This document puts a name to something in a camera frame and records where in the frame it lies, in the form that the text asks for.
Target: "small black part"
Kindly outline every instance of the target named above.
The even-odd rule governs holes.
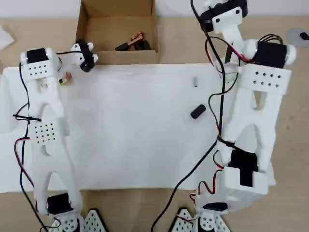
[[[134,45],[135,50],[137,50],[137,51],[145,50],[144,43],[141,40],[135,42],[133,45]]]
[[[197,220],[197,232],[202,232],[202,231],[206,231],[201,227],[201,218],[199,218]]]
[[[149,42],[147,40],[143,40],[142,42],[143,42],[144,50],[151,51]]]
[[[103,220],[103,218],[102,218],[102,216],[101,216],[101,214],[100,214],[100,211],[99,211],[98,209],[96,209],[96,208],[92,208],[92,209],[89,210],[89,212],[90,212],[91,210],[96,211],[96,213],[98,214],[98,217],[100,218],[100,221],[101,221],[101,223],[102,223],[102,225],[103,225],[103,227],[104,227],[104,230],[105,230],[106,232],[109,232],[108,229],[107,229],[107,226],[106,226],[106,224],[104,223],[104,220]]]
[[[47,198],[47,211],[49,214],[57,215],[72,211],[69,195],[67,193]]]
[[[34,49],[27,51],[27,62],[28,64],[41,62],[48,60],[46,50],[44,48]]]
[[[200,117],[202,115],[202,113],[204,113],[206,111],[206,107],[204,105],[199,105],[192,113],[191,113],[191,117],[193,119],[197,119],[198,117]]]
[[[242,9],[242,17],[246,17],[248,15],[248,3],[247,0],[229,0],[223,4],[218,3],[215,7],[210,8],[201,14],[200,21],[202,22],[202,29],[211,32],[213,31],[212,19],[218,15],[221,15],[227,11],[230,11],[236,7],[240,7]]]
[[[258,42],[255,64],[282,69],[285,65],[287,47],[278,43]]]
[[[95,63],[92,57],[93,53],[89,50],[88,44],[85,42],[85,40],[77,40],[76,43],[81,48],[81,52],[84,56],[84,62],[80,65],[80,67],[84,72],[88,73],[95,66]]]
[[[258,172],[255,153],[233,150],[228,166],[240,170],[240,185],[253,187],[253,172]]]
[[[309,40],[309,35],[306,32],[302,32],[299,35],[303,40]]]
[[[203,209],[223,212],[226,209],[228,209],[228,205],[225,202],[215,202],[215,203],[210,203],[210,204],[204,205]]]
[[[230,46],[228,46],[226,49],[226,53],[225,53],[225,64],[231,61],[232,54],[233,54],[233,50]]]
[[[116,51],[127,51],[129,50],[130,46],[128,43],[123,43],[122,45],[115,48]]]
[[[182,211],[183,209],[186,209],[186,210],[187,210],[187,208],[181,207],[181,208],[178,209],[177,214],[180,214],[181,211]],[[176,217],[174,218],[174,220],[173,220],[173,222],[172,222],[170,228],[169,228],[169,232],[171,232],[171,231],[173,230],[173,227],[174,227],[174,225],[175,225],[177,219],[178,219],[178,217],[176,216]]]

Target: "black wire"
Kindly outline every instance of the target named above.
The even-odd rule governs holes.
[[[61,221],[60,221],[58,218],[56,218],[56,217],[54,217],[54,220],[57,221],[57,222],[59,223],[58,226],[55,226],[55,227],[53,227],[53,226],[46,226],[46,227],[49,228],[49,229],[57,229],[57,228],[59,228],[59,227],[61,226]]]
[[[191,8],[192,8],[192,11],[195,15],[195,17],[197,18],[199,24],[201,25],[201,28],[204,32],[204,34],[206,35],[206,38],[209,42],[209,45],[211,46],[211,49],[216,57],[216,59],[218,60],[219,64],[220,64],[220,67],[221,67],[221,72],[222,72],[222,92],[225,91],[225,69],[224,69],[224,65],[219,57],[219,54],[217,52],[217,50],[215,49],[214,45],[213,45],[213,42],[211,40],[211,37],[210,35],[208,34],[208,32],[204,29],[204,27],[202,26],[202,21],[201,19],[199,18],[198,16],[198,13],[194,7],[194,4],[193,4],[193,0],[190,0],[190,5],[191,5]],[[222,132],[222,123],[223,123],[223,110],[224,110],[224,95],[221,95],[221,102],[220,102],[220,116],[219,116],[219,134],[221,134]]]
[[[230,45],[227,41],[225,41],[224,39],[221,39],[220,37],[216,37],[216,36],[210,36],[210,38],[214,38],[214,39],[217,39],[217,40],[220,40],[220,41],[222,41],[222,42],[224,42],[228,47],[230,47],[230,48],[232,48],[232,52],[233,53],[235,53],[235,51],[233,50],[234,48],[233,48],[233,46],[232,45]],[[208,40],[206,40],[206,44],[205,44],[205,48],[207,49],[207,44],[208,44]],[[238,55],[237,55],[237,57],[238,58],[240,58],[243,62],[245,62],[245,63],[251,63],[252,61],[247,61],[247,60],[245,60],[244,58],[242,58],[242,57],[239,57]]]
[[[261,39],[259,39],[259,42],[269,42],[272,40],[277,40],[280,42],[280,44],[283,44],[283,39],[279,35],[275,34],[267,34],[263,36]]]
[[[205,33],[206,35],[206,38],[207,40],[209,40],[209,44],[211,46],[211,49],[215,55],[215,57],[217,58],[220,66],[221,66],[221,71],[222,71],[222,93],[225,92],[225,69],[224,69],[224,65],[219,57],[219,54],[218,52],[216,51],[214,45],[213,45],[213,42],[211,40],[211,37],[209,36],[208,32],[202,27],[202,22],[197,14],[197,11],[194,7],[194,4],[193,4],[193,0],[190,0],[190,4],[191,4],[191,8],[192,8],[192,11],[195,15],[195,17],[197,18],[199,24],[201,25],[201,28],[203,30],[203,32]],[[222,123],[223,123],[223,108],[224,108],[224,94],[221,95],[221,102],[220,102],[220,121],[219,121],[219,134],[221,134],[222,132]],[[206,154],[199,160],[199,162],[196,164],[196,166],[180,181],[178,182],[178,184],[176,185],[176,187],[174,188],[174,191],[172,192],[170,198],[169,198],[169,201],[168,201],[168,204],[165,206],[164,210],[162,211],[162,213],[156,218],[156,220],[153,222],[152,226],[151,226],[151,232],[154,231],[154,228],[155,228],[155,225],[157,224],[157,222],[160,220],[160,218],[165,214],[165,212],[167,211],[167,209],[169,208],[172,200],[173,200],[173,197],[179,187],[179,185],[184,182],[187,178],[189,178],[189,176],[199,167],[199,165],[204,161],[204,159],[208,156],[208,154],[213,150],[213,148],[216,146],[217,144],[217,141],[210,147],[210,149],[206,152]]]
[[[213,109],[212,109],[212,107],[211,107],[211,99],[212,99],[214,96],[224,95],[224,94],[228,93],[229,91],[231,91],[232,88],[235,86],[237,80],[238,80],[238,75],[239,75],[239,73],[237,73],[236,78],[235,78],[235,81],[233,82],[233,84],[231,85],[231,87],[230,87],[227,91],[225,91],[225,92],[223,92],[223,93],[214,93],[214,94],[211,94],[210,97],[208,98],[208,106],[209,106],[209,108],[210,108],[210,110],[211,110],[211,113],[213,114],[213,116],[214,116],[214,118],[215,118],[215,121],[216,121],[216,124],[217,124],[217,127],[218,127],[218,128],[219,128],[219,122],[218,122],[218,118],[217,118],[216,114],[214,113],[214,111],[213,111]]]
[[[81,51],[69,51],[69,52],[56,52],[57,55],[64,55],[70,53],[82,53]]]
[[[30,101],[29,101],[29,93],[28,93],[28,89],[27,89],[27,86],[24,82],[24,79],[23,79],[23,76],[22,76],[22,72],[21,72],[21,63],[19,63],[19,76],[20,76],[20,80],[25,88],[25,91],[27,93],[27,99],[28,99],[28,102],[27,102],[27,105],[28,105],[28,110],[30,108]],[[30,120],[27,120],[28,123],[27,123],[27,128],[26,128],[26,133],[25,133],[25,138],[28,137],[28,132],[29,132],[29,124],[30,124]],[[22,165],[24,165],[24,160],[25,160],[25,144],[26,144],[26,141],[23,141],[23,144],[22,144],[22,153],[21,153],[21,163]],[[48,232],[48,229],[47,227],[45,226],[45,224],[43,223],[43,221],[41,220],[39,214],[37,213],[35,207],[33,206],[33,203],[31,202],[28,194],[26,193],[25,189],[24,189],[24,185],[23,185],[23,171],[20,170],[20,175],[19,175],[19,184],[20,184],[20,187],[21,187],[21,190],[25,196],[25,198],[27,199],[33,213],[35,214],[35,217],[37,218],[37,220],[39,221],[39,223],[41,224],[42,228],[44,228],[45,232]]]
[[[151,232],[154,231],[155,225],[157,224],[157,222],[160,220],[160,218],[165,214],[165,212],[167,211],[167,209],[169,208],[174,195],[178,189],[178,187],[186,180],[188,179],[192,173],[200,166],[200,164],[204,161],[204,159],[209,155],[209,153],[214,149],[214,147],[217,145],[217,141],[214,142],[214,144],[209,148],[209,150],[205,153],[205,155],[198,161],[198,163],[194,166],[194,168],[183,178],[181,179],[181,181],[178,182],[178,184],[176,185],[176,187],[174,188],[169,201],[167,203],[167,205],[165,206],[164,210],[162,211],[162,213],[156,218],[156,220],[153,222],[152,226],[151,226]]]

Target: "perforated plate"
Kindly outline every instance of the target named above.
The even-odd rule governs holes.
[[[108,232],[98,210],[92,209],[84,220],[84,232]]]
[[[192,216],[186,208],[180,208],[177,214],[183,218],[192,219]],[[197,231],[196,224],[193,226],[191,223],[185,222],[179,217],[175,217],[169,232],[230,232],[220,215],[203,212],[199,218],[199,223],[200,231]]]
[[[200,219],[200,226],[204,231],[213,230],[216,227],[214,215],[206,212],[203,213]]]
[[[48,232],[74,232],[78,227],[77,218],[74,215],[62,216],[59,218],[61,225],[58,228],[49,229]],[[54,221],[52,227],[57,227],[58,221]]]
[[[59,138],[59,126],[55,122],[42,121],[29,125],[29,135],[33,145],[46,145]]]
[[[80,52],[81,51],[81,48],[79,46],[78,43],[75,43],[71,49],[71,51],[74,51],[74,52]],[[82,53],[74,53],[74,59],[75,59],[75,64],[77,66],[81,65],[84,61],[85,61],[85,58],[83,56]]]
[[[189,211],[185,208],[178,211],[178,215],[186,219],[192,219]],[[181,218],[177,217],[174,220],[174,223],[171,226],[170,232],[193,232],[193,225],[189,222],[185,222]]]
[[[225,222],[223,221],[220,215],[215,215],[215,223],[217,232],[231,232],[230,229],[226,226]]]
[[[241,73],[241,86],[254,91],[285,95],[291,70],[247,64]]]
[[[22,72],[25,80],[35,80],[49,76],[56,77],[56,71],[53,68],[53,62],[51,60],[25,64]]]
[[[230,11],[220,14],[212,19],[213,28],[216,32],[220,32],[231,25],[242,24],[242,9],[236,7]]]

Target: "hole pattern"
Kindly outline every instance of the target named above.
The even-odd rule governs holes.
[[[255,72],[255,75],[258,75],[258,74],[259,74],[259,72]],[[264,73],[263,73],[263,76],[267,76],[267,73],[266,73],[266,72],[264,72]],[[270,76],[270,77],[274,77],[274,74],[270,74],[269,76]],[[281,77],[282,77],[281,75],[278,75],[278,78],[279,78],[279,79],[280,79]],[[254,81],[253,81],[253,84],[256,84],[256,83],[257,83],[257,81],[256,81],[256,80],[254,80]],[[261,82],[261,85],[262,85],[262,86],[264,85],[264,82],[263,82],[263,81]],[[268,83],[268,86],[269,86],[269,87],[271,87],[271,86],[272,86],[272,84],[271,84],[271,83]],[[278,85],[278,84],[276,84],[276,85],[275,85],[275,87],[276,87],[276,88],[278,88],[278,87],[279,87],[279,85]]]
[[[34,129],[37,144],[44,144],[46,141],[56,140],[53,123],[45,123],[34,127]]]
[[[35,72],[31,72],[30,73],[30,76],[32,76],[32,75],[38,75],[38,72],[40,73],[40,74],[42,74],[43,72],[45,72],[45,73],[47,73],[47,70],[46,69],[44,69],[44,68],[46,68],[46,65],[44,65],[44,67],[42,67],[42,66],[34,66],[33,67],[33,69],[35,69]]]
[[[183,218],[186,219],[191,219],[191,215],[189,214],[189,212],[187,210],[182,210],[179,215]],[[187,223],[185,221],[183,221],[180,218],[176,219],[176,223],[174,224],[173,229],[171,230],[171,232],[191,232],[193,229],[193,225],[191,223]]]
[[[84,232],[106,232],[96,212],[88,214],[85,224]]]

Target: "white plastic part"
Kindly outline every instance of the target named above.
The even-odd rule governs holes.
[[[260,172],[266,172],[276,141],[275,126],[283,95],[285,95],[292,71],[247,64],[240,75],[234,107],[230,120],[223,131],[223,139],[235,142],[249,125],[255,125],[258,140],[258,166]],[[251,96],[262,92],[260,108],[251,107]],[[218,143],[222,162],[230,162],[232,148]]]
[[[29,135],[33,150],[32,180],[34,197],[41,214],[47,215],[47,190],[50,177],[57,173],[67,187],[73,212],[82,209],[82,197],[76,184],[76,174],[71,157],[65,146],[64,136],[69,134],[64,107],[59,91],[59,59],[51,48],[45,49],[48,60],[28,63],[26,53],[21,54],[22,75],[28,88],[29,116],[42,119],[32,121]],[[44,120],[45,106],[50,105],[52,121]]]
[[[253,172],[253,187],[240,185],[240,170],[225,167],[217,175],[217,191],[210,195],[207,191],[196,195],[196,208],[198,212],[208,212],[225,215],[248,207],[253,202],[268,194],[268,179],[263,173]],[[222,212],[204,209],[203,206],[210,203],[227,203],[228,209]]]
[[[235,35],[241,36],[239,30],[235,30],[238,25],[242,24],[242,9],[236,7],[224,12],[212,19],[213,29],[216,33],[223,33],[225,40],[230,43],[229,37]]]
[[[107,232],[96,210],[90,210],[84,220],[83,232]]]
[[[75,232],[78,229],[78,225],[80,225],[80,230],[82,230],[83,218],[80,215],[76,215],[74,213],[69,213],[64,216],[57,217],[60,220],[60,225],[57,220],[54,221],[52,227],[48,230],[48,232]]]
[[[244,56],[253,59],[257,52],[257,40],[249,39],[245,41]]]
[[[178,215],[185,219],[192,219],[187,209],[182,209]],[[192,223],[185,222],[184,220],[176,216],[176,221],[170,232],[193,232],[193,225]]]
[[[53,173],[57,173],[67,187],[74,212],[82,209],[82,196],[76,183],[73,162],[69,156],[61,124],[55,121],[34,122],[29,126],[33,150],[32,173],[35,185],[34,197],[38,210],[47,215],[48,185]]]
[[[71,51],[81,52],[81,47],[79,46],[78,43],[75,43],[73,47],[71,48]],[[80,66],[85,61],[85,58],[82,53],[71,53],[71,55],[73,56],[72,61],[74,65],[77,67]]]
[[[285,58],[285,64],[286,65],[291,65],[295,62],[297,58],[297,49],[293,45],[287,45],[287,55]]]

